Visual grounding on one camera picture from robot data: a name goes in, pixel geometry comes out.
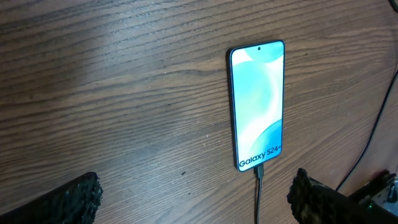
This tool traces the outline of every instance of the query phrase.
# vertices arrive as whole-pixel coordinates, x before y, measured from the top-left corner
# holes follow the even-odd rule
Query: wood grain
[[[224,56],[283,39],[284,147],[266,163],[261,217],[295,223],[285,196],[297,168],[336,187],[361,152],[397,32],[378,0],[3,0],[0,213],[90,170],[104,188],[96,223],[254,223],[254,175],[233,165]],[[396,168],[397,102],[373,146],[390,156],[346,187]]]
[[[367,184],[384,169],[398,173],[397,99],[398,84],[395,81],[368,150],[341,189],[346,195]]]

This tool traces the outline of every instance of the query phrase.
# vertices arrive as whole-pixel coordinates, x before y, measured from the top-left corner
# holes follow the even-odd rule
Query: electronic device
[[[282,152],[284,52],[281,40],[227,52],[235,166],[241,172]]]

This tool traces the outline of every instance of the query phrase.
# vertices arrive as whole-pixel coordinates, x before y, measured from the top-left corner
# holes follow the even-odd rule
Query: phone frame
[[[232,145],[233,145],[233,152],[234,152],[234,164],[235,164],[235,168],[239,171],[239,172],[246,172],[256,166],[259,166],[261,164],[263,164],[264,162],[257,164],[253,167],[250,167],[246,170],[240,170],[239,169],[239,154],[238,154],[238,136],[236,134],[236,117],[235,117],[235,102],[234,102],[234,81],[233,81],[233,68],[232,68],[232,54],[235,50],[239,50],[239,49],[244,49],[244,48],[248,48],[248,47],[255,47],[258,45],[264,45],[264,44],[270,44],[270,43],[274,43],[274,42],[282,42],[284,45],[284,64],[283,64],[283,87],[282,87],[282,133],[281,133],[281,141],[280,141],[280,152],[277,156],[271,158],[271,159],[275,159],[276,157],[278,157],[283,150],[283,135],[284,135],[284,95],[285,95],[285,42],[283,40],[269,40],[269,41],[265,41],[265,42],[260,42],[260,43],[255,43],[255,44],[248,44],[248,45],[243,45],[243,46],[239,46],[239,47],[232,47],[230,49],[228,49],[228,51],[226,52],[226,64],[227,64],[227,76],[228,76],[228,92],[229,92],[229,111],[231,114],[231,129],[232,129]]]

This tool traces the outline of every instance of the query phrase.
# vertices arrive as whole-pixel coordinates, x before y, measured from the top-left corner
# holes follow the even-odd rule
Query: black textured object
[[[7,224],[91,224],[101,205],[98,176],[88,172],[67,184],[0,216]]]
[[[300,224],[357,224],[398,223],[397,217],[383,208],[372,205],[360,206],[354,200],[338,193],[299,169],[287,201],[291,204],[294,218]]]
[[[371,200],[371,198],[379,195],[377,197],[376,203],[381,205],[381,201],[388,198],[388,192],[390,191],[391,185],[395,185],[394,181],[396,174],[391,174],[388,170],[383,170],[380,172],[373,180],[367,183],[365,186],[361,187],[355,193],[348,196],[349,199],[358,202],[359,204],[365,204]]]

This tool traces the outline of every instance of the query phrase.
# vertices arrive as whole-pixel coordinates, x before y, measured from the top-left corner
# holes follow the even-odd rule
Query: charging cable
[[[260,164],[254,168],[256,173],[258,187],[257,187],[257,209],[256,209],[256,224],[260,223],[260,201],[261,201],[261,188],[262,188],[262,177],[264,176],[264,165]]]
[[[398,70],[396,71],[395,75],[392,77],[392,79],[391,79],[391,81],[390,81],[390,85],[388,86],[386,95],[384,95],[384,99],[383,99],[383,102],[382,102],[382,104],[381,104],[379,113],[377,114],[377,118],[376,118],[376,120],[375,120],[375,122],[374,122],[374,124],[373,124],[372,131],[371,131],[371,133],[370,133],[370,135],[369,135],[369,137],[368,137],[368,140],[366,141],[366,144],[365,144],[365,146],[364,146],[364,148],[363,148],[361,154],[359,155],[358,159],[356,160],[356,162],[355,162],[355,164],[352,166],[352,168],[351,168],[351,169],[348,171],[348,173],[344,176],[343,180],[338,184],[338,186],[337,186],[337,188],[336,188],[336,191],[339,191],[339,189],[345,184],[345,182],[348,180],[348,178],[350,177],[350,175],[353,173],[353,171],[355,170],[355,168],[357,167],[357,165],[359,164],[359,162],[361,162],[363,156],[365,155],[366,151],[368,150],[368,148],[369,148],[369,146],[370,146],[370,144],[371,144],[371,142],[372,142],[372,140],[373,140],[374,133],[376,132],[377,126],[378,126],[378,124],[379,124],[379,120],[380,120],[380,118],[381,118],[381,115],[383,114],[384,108],[386,107],[387,100],[388,100],[389,97],[390,97],[390,92],[391,92],[391,90],[392,90],[392,87],[394,86],[394,84],[395,84],[395,82],[396,82],[397,76],[398,76]]]

